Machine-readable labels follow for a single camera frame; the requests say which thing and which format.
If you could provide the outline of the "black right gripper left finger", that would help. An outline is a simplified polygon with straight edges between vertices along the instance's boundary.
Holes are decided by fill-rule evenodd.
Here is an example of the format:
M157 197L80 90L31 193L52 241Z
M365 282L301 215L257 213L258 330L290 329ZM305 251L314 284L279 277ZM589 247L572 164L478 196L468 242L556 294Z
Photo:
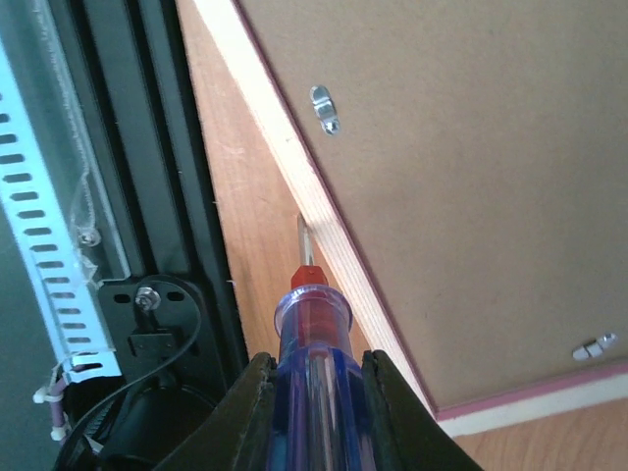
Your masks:
M256 354L210 416L158 470L264 470L274 412L276 360Z

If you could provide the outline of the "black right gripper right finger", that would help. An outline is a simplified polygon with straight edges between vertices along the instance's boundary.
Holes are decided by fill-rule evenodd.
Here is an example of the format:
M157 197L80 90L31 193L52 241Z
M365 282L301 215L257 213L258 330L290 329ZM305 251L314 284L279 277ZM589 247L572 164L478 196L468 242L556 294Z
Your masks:
M479 470L437 423L389 356L368 350L362 376L378 470Z

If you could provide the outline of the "pink photo frame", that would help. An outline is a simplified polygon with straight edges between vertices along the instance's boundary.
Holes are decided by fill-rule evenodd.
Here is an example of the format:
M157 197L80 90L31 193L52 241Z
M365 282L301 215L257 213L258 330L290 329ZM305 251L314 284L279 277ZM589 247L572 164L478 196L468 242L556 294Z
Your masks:
M623 1L200 1L368 341L451 435L627 394Z

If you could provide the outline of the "blue red screwdriver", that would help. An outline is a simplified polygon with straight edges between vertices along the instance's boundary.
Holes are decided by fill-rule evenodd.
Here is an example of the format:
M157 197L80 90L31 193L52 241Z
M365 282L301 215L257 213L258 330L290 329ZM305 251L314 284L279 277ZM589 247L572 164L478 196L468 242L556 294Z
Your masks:
M316 264L302 216L297 237L300 264L275 311L280 354L266 467L373 470L364 380L349 338L352 311Z

